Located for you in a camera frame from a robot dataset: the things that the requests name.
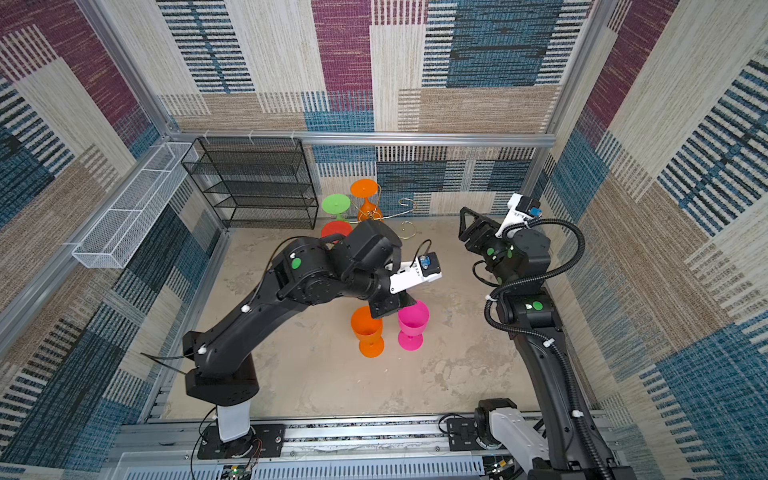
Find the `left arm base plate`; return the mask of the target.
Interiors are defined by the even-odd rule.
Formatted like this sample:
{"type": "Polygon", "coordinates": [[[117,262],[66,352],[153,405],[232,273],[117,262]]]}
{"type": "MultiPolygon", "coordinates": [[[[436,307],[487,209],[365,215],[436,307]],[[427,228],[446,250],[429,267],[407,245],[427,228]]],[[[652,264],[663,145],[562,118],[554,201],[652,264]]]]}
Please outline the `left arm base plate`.
{"type": "Polygon", "coordinates": [[[281,455],[285,424],[252,424],[244,437],[229,442],[219,438],[216,425],[203,430],[196,458],[199,460],[276,458],[281,455]]]}

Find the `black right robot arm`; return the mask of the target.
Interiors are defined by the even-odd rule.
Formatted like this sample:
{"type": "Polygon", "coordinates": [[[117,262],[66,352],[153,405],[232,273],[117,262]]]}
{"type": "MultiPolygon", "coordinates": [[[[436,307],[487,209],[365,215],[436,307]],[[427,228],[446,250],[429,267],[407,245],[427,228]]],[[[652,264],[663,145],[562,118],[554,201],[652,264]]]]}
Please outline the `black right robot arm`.
{"type": "Polygon", "coordinates": [[[479,402],[478,441],[506,449],[528,479],[633,479],[601,435],[570,360],[563,324],[546,280],[582,258],[586,241],[575,224],[533,218],[502,226],[467,207],[460,211],[459,240],[481,256],[497,279],[484,319],[507,333],[526,366],[545,430],[502,399],[479,402]]]}

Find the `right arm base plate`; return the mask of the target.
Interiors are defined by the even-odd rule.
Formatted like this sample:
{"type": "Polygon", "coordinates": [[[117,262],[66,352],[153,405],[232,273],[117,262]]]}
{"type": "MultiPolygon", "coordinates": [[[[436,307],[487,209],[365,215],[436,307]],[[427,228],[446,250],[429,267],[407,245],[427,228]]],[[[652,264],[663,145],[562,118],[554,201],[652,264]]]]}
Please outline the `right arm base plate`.
{"type": "Polygon", "coordinates": [[[536,444],[517,426],[501,415],[481,414],[469,418],[445,414],[437,421],[438,429],[447,436],[451,451],[509,450],[525,451],[536,444]]]}

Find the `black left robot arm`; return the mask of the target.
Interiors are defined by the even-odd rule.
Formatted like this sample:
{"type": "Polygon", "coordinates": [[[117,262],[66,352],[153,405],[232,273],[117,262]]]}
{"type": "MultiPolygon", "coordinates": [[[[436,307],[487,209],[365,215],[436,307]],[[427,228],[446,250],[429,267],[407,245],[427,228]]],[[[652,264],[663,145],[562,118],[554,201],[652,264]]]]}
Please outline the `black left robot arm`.
{"type": "Polygon", "coordinates": [[[252,352],[284,322],[343,297],[367,302],[375,318],[413,305],[407,291],[424,274],[418,258],[402,260],[401,247],[398,235],[375,220],[348,235],[293,237],[229,314],[205,332],[184,334],[182,353],[194,364],[186,393],[213,405],[221,442],[249,435],[250,402],[259,391],[252,352]]]}

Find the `magenta wine glass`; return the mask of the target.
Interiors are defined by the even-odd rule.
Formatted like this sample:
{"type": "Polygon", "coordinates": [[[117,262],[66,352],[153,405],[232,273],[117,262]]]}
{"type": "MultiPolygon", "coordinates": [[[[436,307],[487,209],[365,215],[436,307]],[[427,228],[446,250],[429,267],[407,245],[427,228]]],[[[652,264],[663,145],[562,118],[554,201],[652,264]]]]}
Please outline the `magenta wine glass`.
{"type": "Polygon", "coordinates": [[[423,333],[430,319],[430,311],[422,301],[398,312],[400,332],[398,343],[406,351],[419,350],[424,342],[423,333]]]}

